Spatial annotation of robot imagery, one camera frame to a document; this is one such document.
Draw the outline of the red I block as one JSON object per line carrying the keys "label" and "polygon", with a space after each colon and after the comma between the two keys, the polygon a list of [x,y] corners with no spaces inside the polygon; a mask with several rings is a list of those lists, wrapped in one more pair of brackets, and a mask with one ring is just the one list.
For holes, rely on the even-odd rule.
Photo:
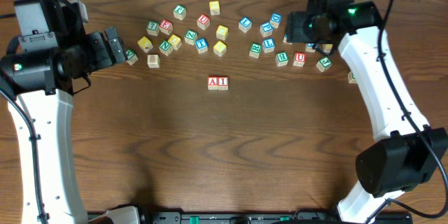
{"label": "red I block", "polygon": [[218,77],[218,89],[219,90],[228,90],[229,88],[229,78],[227,76],[219,76]]}

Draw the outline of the red A block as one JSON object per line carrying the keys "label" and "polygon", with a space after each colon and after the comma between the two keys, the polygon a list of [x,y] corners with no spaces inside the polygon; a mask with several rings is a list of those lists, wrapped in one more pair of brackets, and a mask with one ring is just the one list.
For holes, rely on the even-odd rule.
{"label": "red A block", "polygon": [[218,89],[218,77],[217,76],[209,76],[207,78],[207,87],[209,90],[217,90]]}

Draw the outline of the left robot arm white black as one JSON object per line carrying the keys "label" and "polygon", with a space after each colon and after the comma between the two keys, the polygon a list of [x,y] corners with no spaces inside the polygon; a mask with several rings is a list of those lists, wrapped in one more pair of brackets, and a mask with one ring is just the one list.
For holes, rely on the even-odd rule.
{"label": "left robot arm white black", "polygon": [[23,223],[90,223],[74,167],[72,81],[126,59],[115,27],[35,31],[11,40],[1,58],[1,93],[17,132]]}

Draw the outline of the blue 2 block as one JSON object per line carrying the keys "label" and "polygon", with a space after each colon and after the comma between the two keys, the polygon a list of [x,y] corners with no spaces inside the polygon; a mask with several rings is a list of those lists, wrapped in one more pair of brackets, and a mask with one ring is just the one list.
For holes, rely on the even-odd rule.
{"label": "blue 2 block", "polygon": [[306,46],[305,46],[305,50],[307,52],[309,52],[309,53],[315,53],[316,52],[313,43],[307,43]]}

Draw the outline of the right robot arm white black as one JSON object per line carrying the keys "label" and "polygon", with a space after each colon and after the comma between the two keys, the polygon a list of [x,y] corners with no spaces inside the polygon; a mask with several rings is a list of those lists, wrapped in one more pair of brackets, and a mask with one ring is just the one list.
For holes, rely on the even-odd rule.
{"label": "right robot arm white black", "polygon": [[288,42],[337,46],[372,123],[374,144],[357,156],[358,181],[337,205],[345,223],[373,222],[388,203],[428,182],[447,150],[445,129],[431,128],[410,97],[382,25],[371,1],[287,18]]}

